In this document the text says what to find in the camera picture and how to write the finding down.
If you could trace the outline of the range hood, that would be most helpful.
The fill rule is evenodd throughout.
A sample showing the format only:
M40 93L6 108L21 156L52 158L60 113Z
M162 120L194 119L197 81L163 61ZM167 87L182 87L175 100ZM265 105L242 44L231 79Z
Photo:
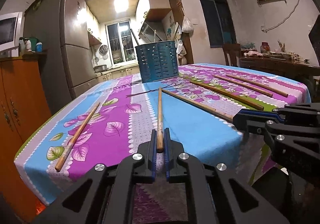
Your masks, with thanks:
M145 43L152 43L154 30L156 30L156 42L167 41L162 22L144 21L138 34L139 38Z

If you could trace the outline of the green container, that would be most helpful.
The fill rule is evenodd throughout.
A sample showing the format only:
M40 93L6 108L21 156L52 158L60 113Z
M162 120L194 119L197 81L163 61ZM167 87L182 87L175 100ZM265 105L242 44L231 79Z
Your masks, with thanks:
M31 51L36 52L36 44L39 42L39 39L36 37L29 37L28 39L31 43Z

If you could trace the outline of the wooden chair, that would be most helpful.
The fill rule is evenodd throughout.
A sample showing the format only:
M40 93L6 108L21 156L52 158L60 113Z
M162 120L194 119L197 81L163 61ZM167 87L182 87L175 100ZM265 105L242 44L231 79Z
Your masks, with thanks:
M225 63L227 66L237 67L237 59L240 58L241 47L239 43L225 43L222 46Z

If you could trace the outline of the colourful floral tablecloth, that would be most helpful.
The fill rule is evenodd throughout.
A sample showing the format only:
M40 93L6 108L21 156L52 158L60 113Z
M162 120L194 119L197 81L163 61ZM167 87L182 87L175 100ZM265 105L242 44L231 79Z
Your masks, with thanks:
M102 223L107 185L105 169L137 152L156 130L158 89L166 89L234 117L241 109L256 110L237 100L194 85L190 80L216 88L264 107L271 112L286 105L310 104L307 87L282 76L244 68L211 64L184 65L179 75L142 83L131 75L101 83L73 100L40 127L14 159L24 183L46 205L35 223ZM272 91L233 79L227 74L253 80L288 93ZM273 97L218 79L223 76L273 94ZM61 171L55 166L67 144L100 102L78 137ZM211 115L162 92L163 141L169 128L173 141L203 164L209 181L217 223L288 223L255 189L253 180L264 163L273 161L263 180L268 194L280 196L292 171L272 160L264 136L238 130L233 123ZM188 222L184 184L169 183L164 151L157 152L152 184L137 184L131 223L171 223L173 215Z

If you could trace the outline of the ceiling light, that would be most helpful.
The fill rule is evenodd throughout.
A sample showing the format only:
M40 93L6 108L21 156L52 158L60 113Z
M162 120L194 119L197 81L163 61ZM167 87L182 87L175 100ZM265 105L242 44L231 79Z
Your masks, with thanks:
M129 8L129 0L114 0L113 3L116 13L126 12Z

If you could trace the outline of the dark wooden side table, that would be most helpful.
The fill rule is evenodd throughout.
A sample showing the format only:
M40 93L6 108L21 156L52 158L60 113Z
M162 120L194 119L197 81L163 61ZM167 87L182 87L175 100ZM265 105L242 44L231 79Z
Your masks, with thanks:
M239 59L239 64L241 68L279 75L296 81L301 78L310 79L319 76L317 66L275 58L244 56Z

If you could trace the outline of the orange wooden cabinet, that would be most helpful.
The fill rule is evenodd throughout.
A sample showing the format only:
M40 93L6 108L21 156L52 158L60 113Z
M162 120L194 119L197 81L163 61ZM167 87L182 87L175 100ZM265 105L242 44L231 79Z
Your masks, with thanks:
M16 152L51 113L44 95L38 57L1 59L1 197L23 221L36 216L39 199L14 165Z

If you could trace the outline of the kitchen window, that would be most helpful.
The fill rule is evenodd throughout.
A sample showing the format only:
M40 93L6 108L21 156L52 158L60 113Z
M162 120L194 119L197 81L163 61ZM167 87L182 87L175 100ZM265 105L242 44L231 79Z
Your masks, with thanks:
M105 31L112 65L121 66L137 61L129 20L105 25Z

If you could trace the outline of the white bottle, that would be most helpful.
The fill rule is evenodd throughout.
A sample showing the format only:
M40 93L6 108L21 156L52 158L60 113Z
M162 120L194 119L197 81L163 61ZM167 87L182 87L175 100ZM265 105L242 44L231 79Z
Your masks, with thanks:
M26 40L25 41L25 50L27 52L31 52L32 51L32 44L31 44L31 41L30 40Z

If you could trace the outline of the dark window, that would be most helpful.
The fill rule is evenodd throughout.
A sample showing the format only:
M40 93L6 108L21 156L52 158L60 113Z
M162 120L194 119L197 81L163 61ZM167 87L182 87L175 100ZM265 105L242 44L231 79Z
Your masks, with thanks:
M212 48L236 43L234 25L227 0L200 0Z

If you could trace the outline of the silver refrigerator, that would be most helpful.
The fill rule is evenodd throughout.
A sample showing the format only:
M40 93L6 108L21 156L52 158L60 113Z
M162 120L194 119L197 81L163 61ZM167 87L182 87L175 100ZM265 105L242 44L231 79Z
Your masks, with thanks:
M46 52L40 74L51 113L98 84L86 15L85 0L35 0L24 13L24 36Z

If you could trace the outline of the white microwave oven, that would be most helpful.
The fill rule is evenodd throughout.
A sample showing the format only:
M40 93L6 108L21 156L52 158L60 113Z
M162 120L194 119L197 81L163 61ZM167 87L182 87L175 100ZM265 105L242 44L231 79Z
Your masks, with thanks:
M22 37L22 12L8 13L0 16L0 48L1 52L18 48Z

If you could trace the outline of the kitchen base cabinets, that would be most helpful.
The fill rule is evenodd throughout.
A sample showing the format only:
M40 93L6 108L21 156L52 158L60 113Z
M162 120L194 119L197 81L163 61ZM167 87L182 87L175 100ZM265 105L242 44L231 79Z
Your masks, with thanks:
M128 65L128 66L120 66L117 68L109 69L104 72L98 72L96 73L98 82L105 82L112 79L121 78L123 76L138 74L139 66L137 64L135 65Z

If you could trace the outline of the white plastic bag hanging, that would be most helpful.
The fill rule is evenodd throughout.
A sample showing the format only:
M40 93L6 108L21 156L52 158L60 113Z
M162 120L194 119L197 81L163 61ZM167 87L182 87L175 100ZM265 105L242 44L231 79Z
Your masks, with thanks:
M182 21L182 32L183 33L192 33L194 31L193 24L186 16L184 16Z

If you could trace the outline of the blue perforated utensil holder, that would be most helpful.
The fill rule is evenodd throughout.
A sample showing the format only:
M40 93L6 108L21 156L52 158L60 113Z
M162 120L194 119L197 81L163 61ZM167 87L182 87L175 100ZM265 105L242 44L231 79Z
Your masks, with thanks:
M174 41L147 43L135 49L142 83L179 75Z

